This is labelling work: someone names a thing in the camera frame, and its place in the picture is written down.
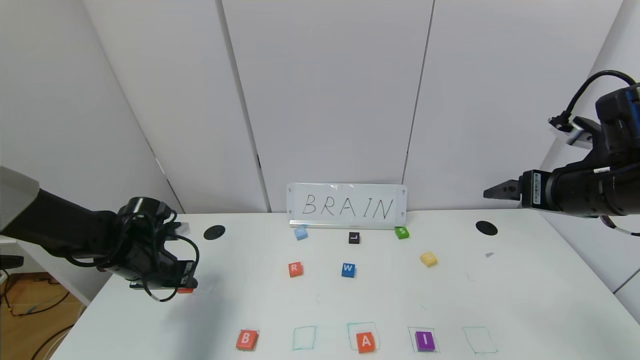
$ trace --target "wooden floor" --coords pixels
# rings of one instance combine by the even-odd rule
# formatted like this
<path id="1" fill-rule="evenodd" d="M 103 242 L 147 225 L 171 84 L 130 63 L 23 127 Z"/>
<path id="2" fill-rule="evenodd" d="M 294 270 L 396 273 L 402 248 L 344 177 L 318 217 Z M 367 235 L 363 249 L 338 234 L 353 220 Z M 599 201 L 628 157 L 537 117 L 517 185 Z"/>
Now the wooden floor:
<path id="1" fill-rule="evenodd" d="M 45 309 L 58 302 L 67 293 L 62 285 L 50 285 L 47 281 L 35 281 L 42 278 L 50 279 L 51 276 L 47 273 L 11 276 L 8 298 L 14 314 L 22 314 L 35 305 L 39 306 L 34 311 Z M 4 294 L 4 285 L 5 283 L 0 285 L 0 293 L 2 294 Z M 13 317 L 9 313 L 3 297 L 2 306 L 0 306 L 0 359 L 30 360 L 37 348 L 47 338 L 75 323 L 83 308 L 82 303 L 69 294 L 60 305 L 51 310 L 24 317 Z M 64 333 L 50 341 L 40 351 L 36 359 L 45 359 L 44 356 L 52 344 L 61 336 L 64 336 Z"/>

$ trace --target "whiteboard sign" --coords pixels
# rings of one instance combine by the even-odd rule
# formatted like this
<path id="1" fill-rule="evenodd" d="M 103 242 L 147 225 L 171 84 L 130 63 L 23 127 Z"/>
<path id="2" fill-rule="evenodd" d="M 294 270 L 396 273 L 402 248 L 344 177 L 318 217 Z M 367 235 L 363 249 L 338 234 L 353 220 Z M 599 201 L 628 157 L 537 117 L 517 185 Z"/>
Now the whiteboard sign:
<path id="1" fill-rule="evenodd" d="M 287 185 L 287 213 L 292 227 L 393 229 L 406 222 L 405 185 Z"/>

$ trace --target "black circular marker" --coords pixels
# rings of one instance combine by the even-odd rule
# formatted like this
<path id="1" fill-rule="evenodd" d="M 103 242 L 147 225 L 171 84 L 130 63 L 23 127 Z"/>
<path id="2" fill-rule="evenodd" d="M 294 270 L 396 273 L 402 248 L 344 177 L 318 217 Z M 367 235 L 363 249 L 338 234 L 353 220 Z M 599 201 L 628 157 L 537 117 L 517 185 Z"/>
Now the black circular marker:
<path id="1" fill-rule="evenodd" d="M 225 227 L 222 225 L 214 225 L 204 232 L 204 238 L 207 240 L 215 240 L 225 234 Z"/>
<path id="2" fill-rule="evenodd" d="M 478 229 L 479 232 L 489 236 L 493 236 L 498 233 L 498 228 L 488 221 L 476 222 L 476 229 Z"/>

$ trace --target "letter a block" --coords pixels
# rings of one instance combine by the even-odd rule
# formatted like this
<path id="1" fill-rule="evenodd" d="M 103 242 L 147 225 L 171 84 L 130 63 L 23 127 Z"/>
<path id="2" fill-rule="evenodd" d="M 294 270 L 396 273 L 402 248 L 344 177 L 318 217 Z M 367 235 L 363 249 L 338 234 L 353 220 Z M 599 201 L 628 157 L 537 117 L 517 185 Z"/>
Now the letter a block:
<path id="1" fill-rule="evenodd" d="M 373 334 L 370 332 L 361 332 L 356 334 L 356 341 L 358 342 L 358 352 L 372 352 L 376 350 L 376 341 L 373 338 Z"/>

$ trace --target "yellow block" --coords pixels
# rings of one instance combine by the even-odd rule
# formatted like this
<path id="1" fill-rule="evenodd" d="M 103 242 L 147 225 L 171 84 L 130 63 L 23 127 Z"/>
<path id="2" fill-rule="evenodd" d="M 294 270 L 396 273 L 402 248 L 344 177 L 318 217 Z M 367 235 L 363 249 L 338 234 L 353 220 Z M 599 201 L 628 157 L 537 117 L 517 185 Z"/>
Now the yellow block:
<path id="1" fill-rule="evenodd" d="M 427 267 L 431 267 L 438 263 L 438 258 L 436 258 L 436 256 L 429 251 L 420 255 L 420 261 L 427 265 Z"/>

